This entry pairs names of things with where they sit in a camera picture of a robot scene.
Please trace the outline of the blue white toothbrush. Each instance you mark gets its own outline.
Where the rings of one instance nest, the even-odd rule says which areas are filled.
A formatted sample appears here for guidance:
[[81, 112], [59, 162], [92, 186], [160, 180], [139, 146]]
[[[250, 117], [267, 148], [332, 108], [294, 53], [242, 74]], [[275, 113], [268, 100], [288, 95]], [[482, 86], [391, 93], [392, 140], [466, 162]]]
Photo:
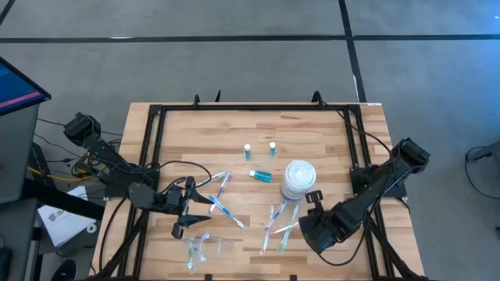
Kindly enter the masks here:
[[269, 224], [267, 225], [267, 228], [269, 229], [274, 223], [275, 221], [277, 220], [277, 218], [280, 216], [281, 212], [285, 209], [285, 207], [287, 206], [287, 201], [286, 200], [283, 200], [280, 204], [280, 207], [279, 209], [274, 212], [272, 214], [272, 216], [270, 217], [270, 221], [269, 221]]
[[230, 217], [231, 219], [233, 219], [233, 220], [237, 223], [237, 225], [238, 225], [240, 228], [242, 228], [242, 229], [244, 229], [244, 228], [245, 228], [244, 223], [243, 223], [242, 221], [240, 221], [239, 219], [237, 219], [237, 218], [234, 216], [234, 214], [233, 214], [233, 213], [232, 213], [232, 212], [231, 212], [228, 208], [226, 208], [224, 205], [222, 205], [222, 204], [220, 203], [220, 201], [219, 201], [217, 198], [213, 197], [212, 195], [209, 195], [209, 200], [210, 200], [210, 201], [211, 201], [211, 202], [212, 202], [212, 203], [213, 203], [213, 204], [214, 204], [217, 208], [219, 208], [219, 209], [220, 209], [220, 210], [221, 210], [221, 211], [222, 211], [225, 215], [227, 215], [228, 217]]
[[274, 205], [270, 205], [270, 216], [267, 225], [264, 227], [264, 238], [259, 255], [264, 255], [269, 243], [270, 227], [273, 225]]

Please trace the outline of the purple white toothbrush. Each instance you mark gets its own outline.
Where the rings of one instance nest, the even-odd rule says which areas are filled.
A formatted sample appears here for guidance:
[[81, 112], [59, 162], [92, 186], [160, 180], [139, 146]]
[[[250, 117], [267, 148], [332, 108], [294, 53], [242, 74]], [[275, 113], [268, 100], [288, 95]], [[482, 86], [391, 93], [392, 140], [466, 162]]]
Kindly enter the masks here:
[[209, 233], [203, 233], [200, 238], [198, 239], [198, 247], [197, 247], [197, 253], [198, 253], [198, 259], [199, 261], [205, 261], [206, 257], [203, 253], [203, 246], [204, 242], [209, 238]]
[[[228, 183], [230, 182], [230, 178], [231, 178], [231, 173], [226, 173], [224, 178], [223, 178], [223, 182], [216, 194], [216, 199], [219, 199], [220, 196], [222, 195], [222, 193], [224, 192], [225, 188], [227, 187]], [[215, 205], [212, 205], [209, 209], [209, 214], [211, 215], [215, 209]]]

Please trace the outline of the black support beam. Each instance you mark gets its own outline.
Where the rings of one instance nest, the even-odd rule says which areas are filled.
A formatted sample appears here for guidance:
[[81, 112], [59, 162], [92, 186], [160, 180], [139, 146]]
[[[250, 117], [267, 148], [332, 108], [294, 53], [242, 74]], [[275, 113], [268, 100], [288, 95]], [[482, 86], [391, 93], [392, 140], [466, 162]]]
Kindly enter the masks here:
[[101, 220], [105, 208], [81, 197], [69, 195], [55, 188], [47, 187], [34, 180], [25, 179], [22, 199], [37, 199], [40, 204], [62, 209], [89, 219]]

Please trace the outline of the blue screen monitor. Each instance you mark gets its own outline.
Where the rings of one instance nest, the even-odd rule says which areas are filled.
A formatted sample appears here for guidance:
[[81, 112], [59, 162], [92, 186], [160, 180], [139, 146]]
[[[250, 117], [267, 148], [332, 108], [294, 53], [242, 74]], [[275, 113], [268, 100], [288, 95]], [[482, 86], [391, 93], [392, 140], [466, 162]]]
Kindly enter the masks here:
[[51, 99], [45, 89], [0, 56], [0, 116]]

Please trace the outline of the white blue wipes canister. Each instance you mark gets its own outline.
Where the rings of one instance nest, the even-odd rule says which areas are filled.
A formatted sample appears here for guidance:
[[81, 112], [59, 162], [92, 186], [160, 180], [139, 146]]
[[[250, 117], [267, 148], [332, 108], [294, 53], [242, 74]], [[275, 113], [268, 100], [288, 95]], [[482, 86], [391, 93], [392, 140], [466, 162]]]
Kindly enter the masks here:
[[280, 193], [286, 201], [300, 201], [315, 185], [316, 170], [305, 160], [293, 160], [285, 169]]

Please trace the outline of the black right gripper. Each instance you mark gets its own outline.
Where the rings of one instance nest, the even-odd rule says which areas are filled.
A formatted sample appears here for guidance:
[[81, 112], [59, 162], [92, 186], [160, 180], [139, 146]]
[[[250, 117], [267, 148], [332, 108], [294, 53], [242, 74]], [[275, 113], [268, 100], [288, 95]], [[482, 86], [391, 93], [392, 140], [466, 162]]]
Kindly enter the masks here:
[[300, 217], [298, 223], [305, 242], [314, 252], [321, 254], [354, 233], [352, 216], [343, 202], [330, 210], [324, 209], [320, 190], [308, 192], [305, 200], [308, 204], [314, 204], [314, 207], [307, 211], [307, 215]]

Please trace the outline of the teal white tube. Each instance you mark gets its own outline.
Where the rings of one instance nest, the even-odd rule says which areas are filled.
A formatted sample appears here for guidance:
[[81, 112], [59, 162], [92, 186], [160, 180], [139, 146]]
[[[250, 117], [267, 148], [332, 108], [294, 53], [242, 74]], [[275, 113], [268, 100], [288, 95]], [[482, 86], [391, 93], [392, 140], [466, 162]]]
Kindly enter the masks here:
[[268, 173], [268, 172], [263, 172], [263, 171], [255, 171], [255, 170], [251, 170], [249, 172], [249, 175], [250, 177], [254, 178], [255, 180], [258, 180], [258, 181], [263, 181], [263, 182], [267, 182], [267, 183], [270, 183], [272, 181], [272, 174], [271, 173]]

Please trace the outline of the clear acrylic box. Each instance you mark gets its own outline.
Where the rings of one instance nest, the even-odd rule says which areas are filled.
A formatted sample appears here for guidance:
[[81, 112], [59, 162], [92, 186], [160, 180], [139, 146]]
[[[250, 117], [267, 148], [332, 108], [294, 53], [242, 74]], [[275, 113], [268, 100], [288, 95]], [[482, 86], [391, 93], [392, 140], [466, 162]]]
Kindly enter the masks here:
[[221, 236], [213, 236], [210, 232], [209, 238], [204, 242], [203, 253], [206, 257], [205, 261], [199, 261], [197, 247], [198, 247], [198, 239], [200, 235], [185, 237], [182, 239], [184, 246], [187, 248], [188, 254], [188, 240], [191, 240], [194, 248], [194, 266], [192, 269], [188, 269], [189, 273], [193, 275], [198, 269], [206, 264], [208, 261], [218, 261], [225, 255], [228, 255], [234, 248], [234, 242], [232, 240], [223, 238]]

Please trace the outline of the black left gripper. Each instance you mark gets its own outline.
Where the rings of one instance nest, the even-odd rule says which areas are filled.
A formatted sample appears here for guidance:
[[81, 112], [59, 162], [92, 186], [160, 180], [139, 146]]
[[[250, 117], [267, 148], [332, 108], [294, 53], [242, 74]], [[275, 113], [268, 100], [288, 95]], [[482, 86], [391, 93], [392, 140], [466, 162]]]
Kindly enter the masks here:
[[206, 215], [189, 215], [189, 200], [194, 202], [212, 205], [213, 202], [202, 196], [195, 186], [195, 179], [192, 176], [174, 180], [166, 191], [166, 204], [169, 214], [177, 215], [178, 219], [173, 225], [172, 236], [181, 239], [184, 229], [198, 222], [210, 220]]

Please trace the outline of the white printed paper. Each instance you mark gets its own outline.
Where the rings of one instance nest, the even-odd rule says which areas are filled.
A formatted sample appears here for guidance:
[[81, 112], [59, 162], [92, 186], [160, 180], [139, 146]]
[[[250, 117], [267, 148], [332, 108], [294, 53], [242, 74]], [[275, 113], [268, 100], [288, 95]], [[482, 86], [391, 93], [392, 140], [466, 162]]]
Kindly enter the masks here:
[[[64, 193], [89, 201], [85, 185], [76, 186]], [[37, 213], [54, 247], [60, 247], [78, 234], [87, 232], [86, 228], [89, 224], [97, 225], [96, 219], [89, 219], [48, 205], [41, 204]]]

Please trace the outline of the black aluminium table frame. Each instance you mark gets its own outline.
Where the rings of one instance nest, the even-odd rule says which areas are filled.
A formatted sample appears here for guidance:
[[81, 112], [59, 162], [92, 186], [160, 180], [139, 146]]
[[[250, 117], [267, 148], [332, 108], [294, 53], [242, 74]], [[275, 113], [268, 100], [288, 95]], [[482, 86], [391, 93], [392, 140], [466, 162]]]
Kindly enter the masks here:
[[[277, 144], [270, 155], [270, 142]], [[251, 145], [247, 160], [244, 145]], [[278, 248], [284, 232], [269, 235], [264, 255], [264, 227], [270, 205], [276, 212], [284, 200], [280, 185], [293, 160], [305, 160], [316, 170], [315, 185], [324, 209], [356, 196], [365, 186], [361, 175], [390, 159], [393, 144], [381, 106], [330, 103], [314, 94], [309, 103], [133, 103], [120, 156], [140, 167], [161, 165], [153, 176], [158, 192], [179, 178], [192, 176], [196, 185], [211, 175], [231, 173], [218, 199], [245, 228], [212, 205], [189, 201], [190, 215], [211, 219], [172, 236], [175, 215], [143, 212], [124, 196], [110, 197], [93, 260], [91, 281], [303, 281], [374, 280], [427, 281], [423, 274], [409, 211], [391, 193], [393, 186], [369, 210], [359, 230], [342, 243], [317, 254], [305, 242], [299, 224], [284, 252]], [[272, 174], [270, 183], [250, 177], [251, 170]], [[287, 226], [314, 207], [305, 196], [287, 201], [270, 232]], [[182, 241], [210, 232], [234, 242], [218, 261], [208, 261], [193, 275], [187, 268]]]

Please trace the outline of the orange white wrapped toothbrush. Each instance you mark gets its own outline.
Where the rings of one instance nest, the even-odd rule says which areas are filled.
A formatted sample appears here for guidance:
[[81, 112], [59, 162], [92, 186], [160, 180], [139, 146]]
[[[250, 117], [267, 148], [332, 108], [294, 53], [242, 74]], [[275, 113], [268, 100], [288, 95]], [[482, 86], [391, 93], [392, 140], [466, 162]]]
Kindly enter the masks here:
[[270, 232], [271, 234], [278, 234], [278, 233], [282, 233], [282, 232], [286, 232], [288, 231], [289, 229], [293, 229], [294, 227], [296, 227], [297, 225], [299, 224], [299, 222], [295, 222], [295, 223], [292, 223], [292, 224], [289, 224], [287, 226], [284, 226], [280, 229], [277, 229], [277, 230], [274, 230], [273, 232]]

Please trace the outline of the grey floor stand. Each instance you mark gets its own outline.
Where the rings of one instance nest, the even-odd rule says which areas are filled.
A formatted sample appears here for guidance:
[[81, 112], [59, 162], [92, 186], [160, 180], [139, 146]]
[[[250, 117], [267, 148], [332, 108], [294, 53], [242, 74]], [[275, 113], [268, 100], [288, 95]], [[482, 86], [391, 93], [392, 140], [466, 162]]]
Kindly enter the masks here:
[[473, 149], [466, 153], [466, 160], [468, 162], [475, 162], [482, 158], [492, 157], [495, 163], [500, 166], [500, 140], [489, 144], [484, 147], [479, 147], [476, 151]]

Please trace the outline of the black rounded floor object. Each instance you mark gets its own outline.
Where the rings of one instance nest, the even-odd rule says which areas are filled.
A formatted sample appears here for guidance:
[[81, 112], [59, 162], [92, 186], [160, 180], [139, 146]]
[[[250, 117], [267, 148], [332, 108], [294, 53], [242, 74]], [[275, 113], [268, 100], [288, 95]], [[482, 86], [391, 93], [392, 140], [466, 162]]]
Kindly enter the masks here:
[[76, 278], [77, 263], [73, 259], [68, 259], [56, 269], [50, 281], [75, 281]]

